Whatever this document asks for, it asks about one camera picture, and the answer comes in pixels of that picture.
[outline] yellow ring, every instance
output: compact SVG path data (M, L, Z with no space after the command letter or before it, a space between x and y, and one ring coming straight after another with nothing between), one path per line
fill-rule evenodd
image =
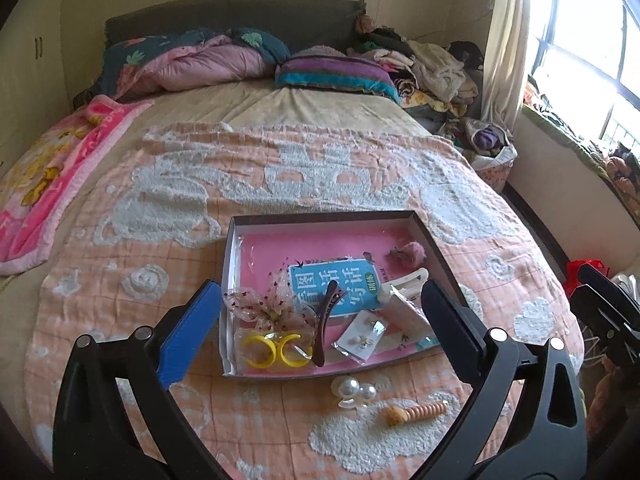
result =
M253 368L258 368L258 369L269 368L271 365L274 364L274 362L276 362L276 355L278 353L276 350L276 345L273 343L271 339L267 339L265 338L265 336L260 334L255 334L244 339L244 341L242 342L242 348L245 348L249 343L252 343L254 341L264 343L265 345L267 345L267 347L271 351L271 356L266 361L263 361L261 363L256 363L255 361L252 361L251 359L248 359L245 357L244 358L245 362Z
M300 339L300 337L302 337L300 334L289 334L284 336L278 343L278 358L290 368L302 368L309 361L311 361L311 357L304 358L304 359L296 359L295 361L293 361L286 358L284 355L283 348L285 343L288 343L293 339Z

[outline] red plastic bag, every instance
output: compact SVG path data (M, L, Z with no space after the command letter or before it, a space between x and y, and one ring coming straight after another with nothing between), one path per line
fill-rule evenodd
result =
M564 293L568 298L574 293L574 290L582 285L578 281L578 269L584 264L589 264L596 270L599 270L604 276L609 275L609 267L606 267L600 260L574 260L566 264L566 281L562 284Z

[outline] striped pillow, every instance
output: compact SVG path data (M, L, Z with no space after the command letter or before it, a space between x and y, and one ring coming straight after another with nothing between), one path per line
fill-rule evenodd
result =
M369 59L323 53L313 47L293 55L276 69L277 87L302 86L340 92L362 92L388 97L400 103L389 74Z

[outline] pink pom-pom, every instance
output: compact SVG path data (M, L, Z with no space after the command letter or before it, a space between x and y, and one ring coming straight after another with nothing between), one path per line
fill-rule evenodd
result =
M416 269L427 257L424 247L418 242L409 242L399 249L392 249L389 255L400 260L400 263L408 269Z

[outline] beige bed sheet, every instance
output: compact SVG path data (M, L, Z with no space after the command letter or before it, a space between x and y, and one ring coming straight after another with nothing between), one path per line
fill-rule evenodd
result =
M408 136L429 135L386 98L308 89L275 89L270 80L244 81L157 97L155 105L135 119L66 209L49 261L19 276L0 278L0 402L32 445L24 394L24 361L35 326L40 285L98 179L136 146L150 126L178 121L224 121L232 126L312 124Z

